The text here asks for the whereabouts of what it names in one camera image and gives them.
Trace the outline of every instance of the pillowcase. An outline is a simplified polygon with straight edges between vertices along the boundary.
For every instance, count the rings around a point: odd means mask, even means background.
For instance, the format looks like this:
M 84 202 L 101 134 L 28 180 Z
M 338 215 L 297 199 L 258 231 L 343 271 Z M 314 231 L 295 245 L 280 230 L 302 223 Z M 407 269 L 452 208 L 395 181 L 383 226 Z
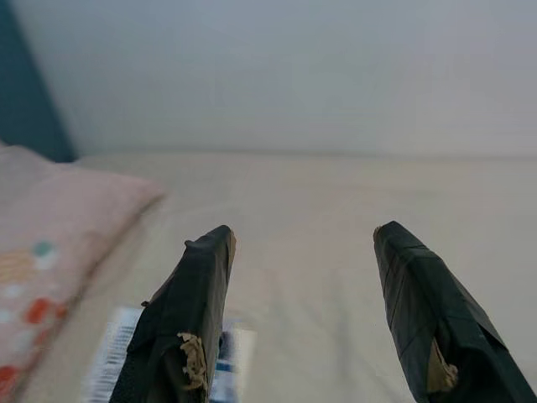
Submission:
M 0 402 L 37 362 L 91 270 L 162 191 L 0 149 Z

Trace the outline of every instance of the blue dot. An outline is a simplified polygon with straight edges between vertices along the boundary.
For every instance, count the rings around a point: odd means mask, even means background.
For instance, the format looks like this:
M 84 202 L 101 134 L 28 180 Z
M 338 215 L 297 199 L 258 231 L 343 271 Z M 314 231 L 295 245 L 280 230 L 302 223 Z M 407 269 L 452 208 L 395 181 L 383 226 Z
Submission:
M 35 256 L 45 256 L 46 254 L 52 252 L 54 250 L 54 246 L 52 243 L 47 241 L 41 241 L 37 242 L 34 247 L 32 248 L 32 252 Z

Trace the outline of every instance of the white wall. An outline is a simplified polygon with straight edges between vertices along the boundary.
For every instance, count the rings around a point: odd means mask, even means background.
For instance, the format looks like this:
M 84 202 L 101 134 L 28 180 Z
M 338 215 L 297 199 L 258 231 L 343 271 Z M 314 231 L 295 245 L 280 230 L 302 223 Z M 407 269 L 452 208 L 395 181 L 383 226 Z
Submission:
M 84 154 L 537 154 L 532 0 L 13 0 Z

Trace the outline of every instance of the mattress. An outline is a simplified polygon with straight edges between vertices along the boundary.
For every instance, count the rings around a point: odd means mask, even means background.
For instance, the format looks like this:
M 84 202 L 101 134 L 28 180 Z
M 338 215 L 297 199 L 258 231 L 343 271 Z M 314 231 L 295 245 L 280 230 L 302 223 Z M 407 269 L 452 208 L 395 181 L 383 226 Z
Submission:
M 373 251 L 393 219 L 435 250 L 487 311 L 537 390 L 537 161 L 261 154 L 117 154 L 79 165 L 160 182 L 99 265 L 21 401 L 78 403 L 107 319 L 139 305 L 183 242 L 237 235 L 227 315 L 257 332 L 244 401 L 411 402 Z

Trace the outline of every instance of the barcode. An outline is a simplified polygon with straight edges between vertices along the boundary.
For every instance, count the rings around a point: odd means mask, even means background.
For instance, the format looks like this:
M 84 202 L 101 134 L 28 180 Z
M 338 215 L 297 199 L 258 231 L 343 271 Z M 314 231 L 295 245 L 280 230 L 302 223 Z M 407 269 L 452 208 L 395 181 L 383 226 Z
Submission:
M 107 334 L 86 380 L 82 399 L 85 403 L 110 401 L 141 313 L 138 308 L 121 307 L 108 323 Z

